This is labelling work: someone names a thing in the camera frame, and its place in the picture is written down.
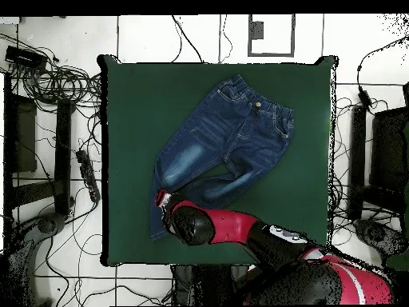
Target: jeans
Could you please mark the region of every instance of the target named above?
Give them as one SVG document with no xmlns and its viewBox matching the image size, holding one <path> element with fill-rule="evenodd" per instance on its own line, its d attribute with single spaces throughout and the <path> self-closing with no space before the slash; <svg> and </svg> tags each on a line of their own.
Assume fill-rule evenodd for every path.
<svg viewBox="0 0 409 307">
<path fill-rule="evenodd" d="M 150 195 L 150 236 L 168 233 L 155 206 L 159 189 L 221 209 L 268 173 L 294 133 L 294 111 L 248 86 L 239 75 L 213 87 L 157 156 Z M 195 180 L 224 163 L 228 173 Z"/>
</svg>

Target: floor tile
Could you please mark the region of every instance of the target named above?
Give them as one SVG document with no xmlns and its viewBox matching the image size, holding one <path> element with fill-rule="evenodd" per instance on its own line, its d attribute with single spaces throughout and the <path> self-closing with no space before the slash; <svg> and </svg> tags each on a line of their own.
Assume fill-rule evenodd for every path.
<svg viewBox="0 0 409 307">
<path fill-rule="evenodd" d="M 357 67 L 367 54 L 402 38 L 404 29 L 392 26 L 393 15 L 325 14 L 324 54 L 337 55 L 338 82 L 356 83 Z M 359 74 L 361 83 L 405 84 L 409 80 L 409 41 L 366 58 Z"/>
<path fill-rule="evenodd" d="M 74 216 L 80 216 L 83 213 L 88 212 L 93 203 L 89 199 L 87 189 L 83 189 L 83 183 L 81 181 L 71 182 L 71 194 L 77 196 L 77 204 L 72 208 L 75 209 Z M 36 201 L 35 203 L 24 205 L 20 207 L 20 220 L 25 221 L 38 214 L 40 209 L 53 201 L 52 198 L 45 199 L 44 201 Z M 14 217 L 17 219 L 16 212 L 14 210 Z M 53 207 L 49 207 L 44 210 L 54 211 Z M 54 237 L 53 248 L 49 255 L 49 263 L 54 268 L 58 268 L 58 271 L 64 275 L 77 276 L 78 275 L 78 262 L 80 261 L 81 248 L 83 251 L 80 261 L 80 275 L 84 274 L 91 277 L 114 277 L 115 268 L 107 268 L 100 262 L 101 254 L 101 234 L 102 234 L 102 201 L 99 206 L 88 215 L 87 218 L 82 217 L 74 223 L 69 223 L 65 228 Z M 50 248 L 50 239 L 43 241 L 40 244 L 38 254 L 36 256 L 36 273 L 46 275 L 50 273 L 50 269 L 45 263 L 46 253 Z"/>
<path fill-rule="evenodd" d="M 219 15 L 175 16 L 196 47 L 202 60 L 217 62 Z M 180 38 L 170 15 L 122 15 L 119 20 L 119 59 L 121 62 L 171 62 L 180 49 Z M 200 62 L 197 53 L 182 39 L 177 62 Z"/>
<path fill-rule="evenodd" d="M 61 299 L 58 307 L 109 307 L 115 305 L 115 292 L 111 291 L 100 295 L 90 295 L 91 293 L 105 292 L 115 287 L 114 279 L 81 279 L 78 282 L 77 279 L 70 278 L 69 288 Z M 56 306 L 58 300 L 66 290 L 67 283 L 60 277 L 36 277 L 36 298 L 38 300 L 44 300 L 46 298 L 53 299 L 53 307 Z"/>
<path fill-rule="evenodd" d="M 168 293 L 172 288 L 171 281 L 141 281 L 141 280 L 118 280 L 118 285 L 125 285 L 132 291 L 143 294 L 144 296 L 157 298 L 159 301 Z M 137 306 L 146 301 L 146 298 L 132 294 L 125 288 L 119 288 L 117 290 L 117 305 L 118 306 Z M 153 305 L 150 301 L 147 301 L 143 305 Z"/>
<path fill-rule="evenodd" d="M 248 14 L 229 14 L 224 32 L 232 42 L 232 53 L 224 63 L 314 63 L 321 56 L 322 14 L 296 14 L 294 58 L 249 57 L 248 56 Z M 221 59 L 230 51 L 228 39 L 222 34 Z"/>
<path fill-rule="evenodd" d="M 119 277 L 172 278 L 169 265 L 124 264 L 118 267 Z"/>
</svg>

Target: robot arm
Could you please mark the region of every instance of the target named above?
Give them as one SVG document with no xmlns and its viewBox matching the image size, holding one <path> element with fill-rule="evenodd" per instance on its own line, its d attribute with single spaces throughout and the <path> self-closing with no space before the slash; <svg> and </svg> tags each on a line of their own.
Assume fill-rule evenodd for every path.
<svg viewBox="0 0 409 307">
<path fill-rule="evenodd" d="M 156 198 L 164 227 L 186 245 L 235 242 L 270 274 L 245 298 L 246 305 L 388 304 L 389 284 L 318 248 L 302 234 L 252 215 L 202 209 L 180 194 Z"/>
</svg>

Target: jeans seam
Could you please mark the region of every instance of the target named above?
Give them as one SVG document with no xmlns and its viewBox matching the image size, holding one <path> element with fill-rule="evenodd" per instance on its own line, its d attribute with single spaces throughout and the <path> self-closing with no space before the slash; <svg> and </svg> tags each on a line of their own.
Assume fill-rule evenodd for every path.
<svg viewBox="0 0 409 307">
<path fill-rule="evenodd" d="M 158 236 L 161 235 L 161 234 L 167 234 L 167 231 L 162 230 L 161 232 L 155 233 L 154 235 L 151 235 L 150 237 L 151 237 L 152 240 L 157 240 Z"/>
<path fill-rule="evenodd" d="M 234 167 L 234 165 L 232 164 L 232 162 L 230 161 L 230 158 L 227 157 L 225 158 L 226 162 L 230 165 L 232 172 L 234 173 L 234 178 L 235 180 L 239 177 L 239 174 L 236 170 L 236 167 Z"/>
<path fill-rule="evenodd" d="M 173 187 L 171 189 L 171 191 L 174 192 L 175 190 L 178 190 L 179 188 L 183 187 L 184 185 L 187 185 L 191 180 L 193 180 L 198 175 L 202 174 L 204 171 L 210 169 L 212 166 L 214 166 L 220 160 L 221 159 L 218 157 L 217 159 L 213 160 L 212 162 L 208 163 L 207 165 L 201 167 L 196 172 L 194 172 L 192 175 L 190 175 L 190 177 L 183 180 L 183 182 L 181 182 L 179 185 L 176 185 L 175 187 Z"/>
</svg>

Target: green table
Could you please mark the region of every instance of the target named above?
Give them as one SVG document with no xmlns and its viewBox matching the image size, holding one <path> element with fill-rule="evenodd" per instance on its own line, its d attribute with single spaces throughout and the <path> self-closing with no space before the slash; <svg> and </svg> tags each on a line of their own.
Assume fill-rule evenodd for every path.
<svg viewBox="0 0 409 307">
<path fill-rule="evenodd" d="M 103 180 L 108 180 L 103 192 L 103 263 L 254 262 L 236 244 L 188 247 L 174 237 L 155 242 L 149 237 L 155 157 L 204 95 L 234 74 L 241 74 L 265 97 L 293 108 L 295 132 L 280 163 L 229 208 L 326 243 L 333 57 L 315 65 L 208 65 L 119 64 L 111 56 L 100 56 L 98 64 L 108 122 L 103 126 L 109 163 L 103 173 Z M 205 175 L 225 171 L 220 166 Z"/>
</svg>

